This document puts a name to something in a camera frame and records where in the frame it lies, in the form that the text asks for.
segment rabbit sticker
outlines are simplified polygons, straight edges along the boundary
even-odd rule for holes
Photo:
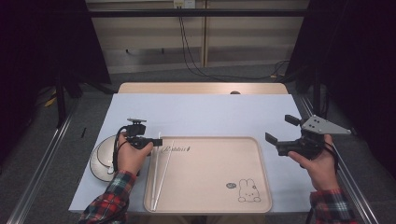
[[[259,191],[256,188],[256,184],[252,179],[241,179],[239,181],[239,188],[238,201],[240,203],[259,203],[262,201]]]

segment beige tray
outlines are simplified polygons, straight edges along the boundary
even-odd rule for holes
[[[144,204],[155,213],[269,211],[272,200],[257,141],[250,137],[163,137],[163,146],[154,148],[151,155]]]

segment cable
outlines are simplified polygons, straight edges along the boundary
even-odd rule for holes
[[[324,96],[323,106],[320,110],[320,116],[324,119],[327,118],[327,112],[329,111],[329,105],[330,105],[330,94],[328,91],[326,91],[325,96]]]
[[[195,64],[194,59],[192,58],[192,55],[191,55],[189,42],[187,41],[186,32],[185,32],[185,29],[184,29],[183,18],[182,18],[182,17],[179,17],[179,18],[178,18],[178,21],[179,21],[179,24],[180,24],[181,42],[182,42],[182,44],[183,44],[183,57],[184,57],[184,63],[187,65],[187,68],[190,70],[190,72],[193,73],[193,74],[195,74],[196,76],[199,76],[199,77],[211,77],[211,78],[214,78],[214,79],[217,80],[217,81],[223,81],[223,82],[224,82],[225,80],[222,80],[222,79],[216,78],[216,77],[212,77],[212,76],[209,76],[209,75],[203,73],[203,72],[197,67],[197,65]],[[189,51],[192,64],[193,64],[194,67],[200,72],[200,74],[199,74],[199,73],[195,73],[194,71],[192,71],[191,68],[189,67],[188,63],[187,63],[187,59],[186,59],[186,50],[185,50],[186,48],[185,48],[185,45],[184,45],[184,41],[186,41],[187,49],[188,49],[188,51]]]
[[[185,64],[187,65],[187,68],[190,70],[190,72],[192,72],[192,73],[195,74],[196,76],[199,76],[199,77],[211,77],[211,78],[214,78],[215,80],[223,81],[223,82],[226,82],[226,80],[221,79],[221,77],[242,78],[242,79],[248,79],[248,80],[261,80],[261,79],[265,79],[265,78],[271,77],[271,76],[274,75],[274,74],[278,74],[278,70],[282,67],[282,65],[283,65],[284,63],[288,63],[288,62],[289,62],[289,61],[280,61],[280,62],[276,63],[276,65],[275,65],[275,71],[274,71],[271,75],[264,76],[264,77],[239,77],[239,76],[227,76],[227,75],[208,75],[208,74],[204,73],[203,71],[201,71],[201,70],[198,68],[198,66],[195,64],[195,62],[194,62],[194,60],[193,60],[193,58],[192,58],[192,54],[191,54],[191,51],[190,51],[189,42],[187,41],[186,31],[185,31],[185,28],[184,28],[184,21],[183,21],[183,18],[182,18],[182,17],[179,17],[179,23],[180,23],[181,40],[182,40],[182,44],[183,44],[184,62],[185,62]],[[188,50],[188,52],[189,52],[189,54],[190,54],[190,58],[191,58],[192,64],[194,65],[195,69],[198,70],[199,73],[195,73],[195,72],[192,71],[191,68],[189,67],[189,65],[188,65],[188,63],[187,63],[187,59],[186,59],[186,50],[185,50],[185,46],[187,46],[187,50]]]
[[[332,157],[334,158],[334,171],[335,171],[335,173],[337,174],[337,171],[338,171],[338,154],[337,154],[337,152],[335,151],[335,148],[334,148],[334,146],[332,146],[332,145],[330,145],[329,143],[327,143],[327,142],[324,142],[324,147],[323,147],[323,149],[325,149],[326,151],[328,151],[331,155],[332,155]]]
[[[126,129],[127,126],[122,126],[119,131],[116,134],[116,139],[114,140],[114,151],[113,151],[113,168],[114,168],[114,172],[117,172],[119,170],[119,166],[118,166],[118,156],[119,156],[119,149],[120,147],[125,143],[122,143],[120,145],[120,147],[118,147],[118,142],[119,142],[119,137],[120,137],[120,133],[122,130]]]

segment plaid shirt sleeve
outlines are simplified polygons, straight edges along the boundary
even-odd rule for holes
[[[357,224],[347,197],[341,189],[321,190],[311,193],[311,205],[316,223]]]
[[[83,212],[78,223],[125,223],[129,195],[136,176],[118,171],[104,194],[97,197]]]

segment hand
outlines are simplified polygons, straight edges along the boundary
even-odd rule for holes
[[[324,141],[332,146],[332,137],[329,134],[324,135]],[[322,150],[320,155],[312,161],[294,151],[290,151],[288,155],[308,171],[312,185],[316,190],[340,188],[334,171],[334,158],[328,151]]]
[[[119,137],[119,146],[126,141],[126,133],[121,133]],[[118,168],[119,170],[129,171],[134,175],[137,175],[147,155],[151,152],[153,144],[150,142],[142,149],[136,149],[129,143],[125,143],[121,146],[118,156]]]

